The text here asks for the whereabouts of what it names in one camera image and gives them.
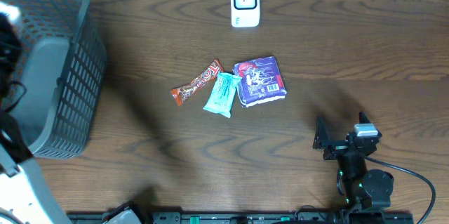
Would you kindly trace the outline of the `purple Carefree pad pack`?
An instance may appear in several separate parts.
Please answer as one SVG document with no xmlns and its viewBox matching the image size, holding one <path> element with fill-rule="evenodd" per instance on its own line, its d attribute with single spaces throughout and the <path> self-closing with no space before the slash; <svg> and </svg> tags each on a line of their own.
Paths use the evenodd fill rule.
<svg viewBox="0 0 449 224">
<path fill-rule="evenodd" d="M 237 86 L 242 107 L 284 99 L 287 95 L 274 56 L 236 63 L 233 73 L 242 78 Z"/>
</svg>

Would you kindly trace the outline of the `teal wet wipes pack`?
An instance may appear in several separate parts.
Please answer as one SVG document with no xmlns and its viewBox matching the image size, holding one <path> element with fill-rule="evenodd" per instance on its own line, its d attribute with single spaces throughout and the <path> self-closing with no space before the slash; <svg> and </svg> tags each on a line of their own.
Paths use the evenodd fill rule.
<svg viewBox="0 0 449 224">
<path fill-rule="evenodd" d="M 241 80 L 241 77 L 230 73 L 219 73 L 210 97 L 203 109 L 230 118 L 236 87 Z"/>
</svg>

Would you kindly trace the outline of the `orange brown candy bar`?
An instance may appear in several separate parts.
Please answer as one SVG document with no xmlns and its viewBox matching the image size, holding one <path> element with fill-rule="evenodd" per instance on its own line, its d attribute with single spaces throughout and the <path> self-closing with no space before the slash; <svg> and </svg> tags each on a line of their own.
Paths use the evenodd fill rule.
<svg viewBox="0 0 449 224">
<path fill-rule="evenodd" d="M 200 75 L 193 79 L 190 84 L 174 88 L 170 91 L 170 94 L 175 99 L 177 105 L 181 106 L 199 89 L 210 81 L 216 79 L 218 74 L 222 72 L 224 72 L 224 68 L 221 62 L 216 58 L 204 71 L 202 71 L 202 73 L 200 73 Z"/>
</svg>

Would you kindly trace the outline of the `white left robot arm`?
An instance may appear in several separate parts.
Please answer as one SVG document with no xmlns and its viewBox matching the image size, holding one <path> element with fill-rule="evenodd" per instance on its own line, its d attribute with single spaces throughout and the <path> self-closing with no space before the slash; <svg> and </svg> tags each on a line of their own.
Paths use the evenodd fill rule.
<svg viewBox="0 0 449 224">
<path fill-rule="evenodd" d="M 1 111 L 1 222 L 2 223 L 144 223 L 134 204 L 99 214 L 66 214 L 56 202 L 34 155 L 22 139 L 21 126 L 38 126 L 48 133 L 58 110 L 58 91 L 40 87 L 25 77 L 24 92 Z"/>
</svg>

